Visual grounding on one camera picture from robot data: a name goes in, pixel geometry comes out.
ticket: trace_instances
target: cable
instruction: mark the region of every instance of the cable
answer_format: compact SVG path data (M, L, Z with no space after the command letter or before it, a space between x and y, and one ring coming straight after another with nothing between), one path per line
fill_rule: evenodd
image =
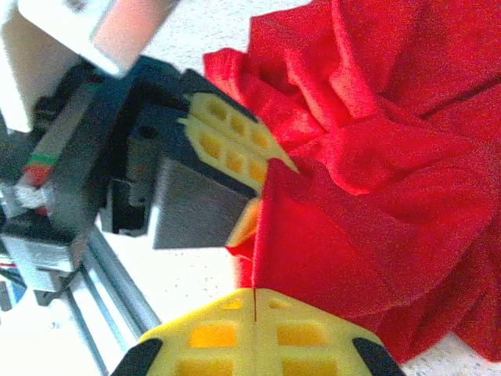
M0 268L0 276L10 280L13 284L16 284L19 287L26 288L26 284L24 284L23 279L8 270Z

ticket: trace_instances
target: white plastic part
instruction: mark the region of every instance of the white plastic part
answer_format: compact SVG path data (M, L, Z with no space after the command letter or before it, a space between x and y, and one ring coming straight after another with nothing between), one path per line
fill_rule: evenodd
M54 93L78 56L25 20L16 3L0 2L0 111L7 128L29 132L36 101Z
M33 24L115 77L132 68L178 0L19 0Z

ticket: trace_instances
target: crumpled red fabric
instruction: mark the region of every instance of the crumpled red fabric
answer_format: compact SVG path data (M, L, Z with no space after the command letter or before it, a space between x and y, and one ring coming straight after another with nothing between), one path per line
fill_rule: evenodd
M404 362L454 331L501 361L501 8L313 1L204 57L301 174L273 160L255 237L266 287L374 331Z

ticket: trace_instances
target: black rubber tip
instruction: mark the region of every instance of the black rubber tip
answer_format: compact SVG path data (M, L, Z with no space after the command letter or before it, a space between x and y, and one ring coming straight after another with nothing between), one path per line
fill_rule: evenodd
M161 347L162 341L156 338L134 346L111 376L146 376Z
M353 345L373 376L405 376L388 351L366 338L354 338Z

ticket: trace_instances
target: white surface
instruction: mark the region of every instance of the white surface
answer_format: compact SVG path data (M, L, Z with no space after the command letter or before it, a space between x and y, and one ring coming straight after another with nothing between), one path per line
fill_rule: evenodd
M304 3L185 0L146 51L178 68L201 71L205 52L226 46L245 50L250 16ZM233 290L231 260L223 249L152 251L146 238L106 238L162 320L181 316ZM97 374L88 351L75 340L71 318L60 313L60 303L52 307L59 313L56 316L41 308L30 311L30 307L16 307L16 314L9 315L9 320L2 316L2 359L19 359L20 353L26 354L26 361L17 369L12 365L10 372L2 369L2 374ZM56 322L55 329L48 329L52 321ZM409 362L404 370L408 376L501 375L501 365L482 360L454 337Z

